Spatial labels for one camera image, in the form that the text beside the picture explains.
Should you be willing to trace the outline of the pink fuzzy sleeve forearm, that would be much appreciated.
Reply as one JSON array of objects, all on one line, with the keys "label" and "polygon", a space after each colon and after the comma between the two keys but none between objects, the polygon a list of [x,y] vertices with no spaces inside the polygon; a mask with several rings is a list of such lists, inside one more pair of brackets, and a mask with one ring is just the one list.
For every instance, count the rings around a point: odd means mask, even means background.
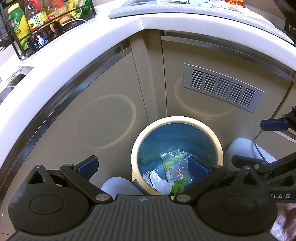
[{"label": "pink fuzzy sleeve forearm", "polygon": [[278,216],[270,231],[277,240],[295,240],[295,203],[278,203]]}]

